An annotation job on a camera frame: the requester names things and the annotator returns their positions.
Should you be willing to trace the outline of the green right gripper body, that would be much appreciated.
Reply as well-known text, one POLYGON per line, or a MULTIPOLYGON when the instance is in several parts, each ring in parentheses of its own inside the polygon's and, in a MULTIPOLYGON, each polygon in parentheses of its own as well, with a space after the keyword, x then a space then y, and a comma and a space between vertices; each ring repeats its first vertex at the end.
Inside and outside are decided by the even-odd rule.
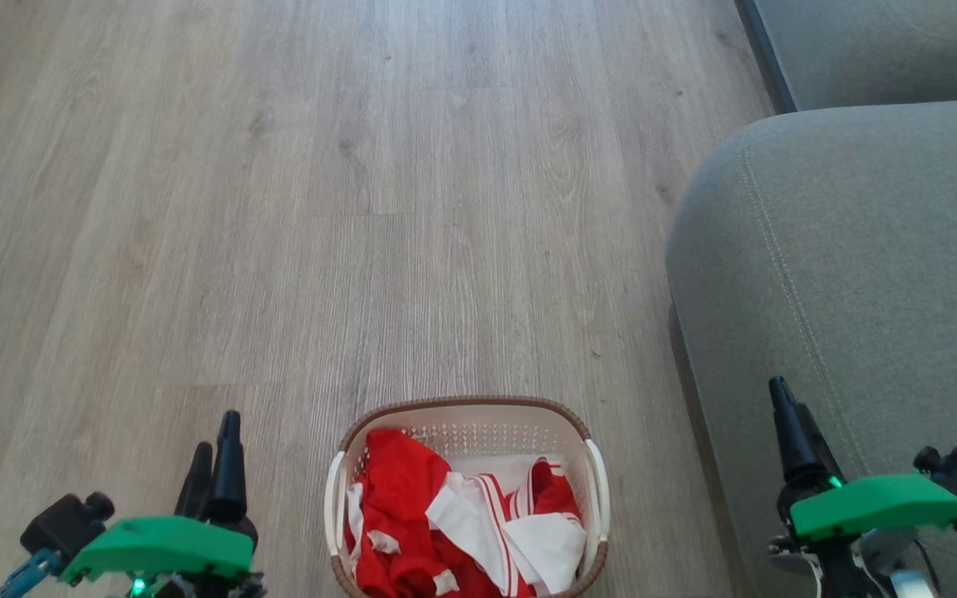
POLYGON ((855 540, 873 530, 957 531, 957 496, 922 474, 885 474, 778 499, 778 515, 800 544, 855 540))

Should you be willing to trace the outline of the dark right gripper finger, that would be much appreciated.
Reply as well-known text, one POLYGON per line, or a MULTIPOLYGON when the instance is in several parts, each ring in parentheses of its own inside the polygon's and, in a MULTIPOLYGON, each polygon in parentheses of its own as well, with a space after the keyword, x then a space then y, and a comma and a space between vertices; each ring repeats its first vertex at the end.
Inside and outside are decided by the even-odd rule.
POLYGON ((822 489, 822 458, 812 434, 809 409, 794 398, 783 377, 768 380, 783 481, 808 491, 822 489))
POLYGON ((819 429, 817 421, 814 420, 812 410, 809 409, 807 404, 797 404, 795 408, 797 408, 797 416, 800 419, 802 434, 805 436, 806 445, 812 455, 810 461, 821 465, 821 469, 828 474, 828 484, 832 488, 839 488, 846 479, 844 479, 840 466, 834 454, 832 454, 825 436, 819 429))

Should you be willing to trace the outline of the white laundry basket brown rim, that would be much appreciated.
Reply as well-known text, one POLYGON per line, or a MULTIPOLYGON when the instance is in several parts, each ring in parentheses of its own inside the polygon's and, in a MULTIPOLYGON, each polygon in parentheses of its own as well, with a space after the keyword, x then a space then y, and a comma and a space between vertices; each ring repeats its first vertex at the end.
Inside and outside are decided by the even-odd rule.
POLYGON ((606 465, 584 421, 565 405, 531 396, 455 396, 407 401, 360 417, 335 450, 323 497, 323 529, 331 570, 348 598, 369 598, 346 567, 346 489, 367 465, 367 434, 399 430, 464 472, 495 458, 561 458, 582 508, 587 544, 575 581, 543 598, 582 598, 604 571, 611 534, 606 465))

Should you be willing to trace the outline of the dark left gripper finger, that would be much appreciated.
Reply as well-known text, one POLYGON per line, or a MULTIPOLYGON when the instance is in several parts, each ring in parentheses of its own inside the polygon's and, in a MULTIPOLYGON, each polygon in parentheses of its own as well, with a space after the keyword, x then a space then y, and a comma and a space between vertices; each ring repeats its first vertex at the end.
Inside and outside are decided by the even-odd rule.
POLYGON ((221 420, 210 486, 210 520, 235 525, 248 513, 242 415, 228 411, 221 420))
POLYGON ((213 483, 213 446, 200 442, 194 450, 193 458, 179 492, 174 508, 176 516, 194 520, 206 520, 210 484, 213 483))

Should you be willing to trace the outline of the red and white garment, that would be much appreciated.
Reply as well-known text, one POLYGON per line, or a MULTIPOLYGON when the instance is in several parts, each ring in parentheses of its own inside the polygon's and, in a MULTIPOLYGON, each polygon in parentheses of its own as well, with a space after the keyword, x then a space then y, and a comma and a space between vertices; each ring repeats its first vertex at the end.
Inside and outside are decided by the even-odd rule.
POLYGON ((346 491, 348 572, 368 598, 538 598, 575 581, 587 533, 562 463, 457 472, 401 431, 367 435, 346 491))

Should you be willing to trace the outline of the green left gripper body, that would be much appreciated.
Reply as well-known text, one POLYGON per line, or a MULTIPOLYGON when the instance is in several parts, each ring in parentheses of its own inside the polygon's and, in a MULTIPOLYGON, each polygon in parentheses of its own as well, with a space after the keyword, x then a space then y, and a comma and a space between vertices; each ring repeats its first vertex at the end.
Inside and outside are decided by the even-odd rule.
POLYGON ((179 516, 119 520, 79 553, 61 572, 76 586, 105 574, 196 574, 240 579, 252 572, 254 542, 226 527, 179 516))

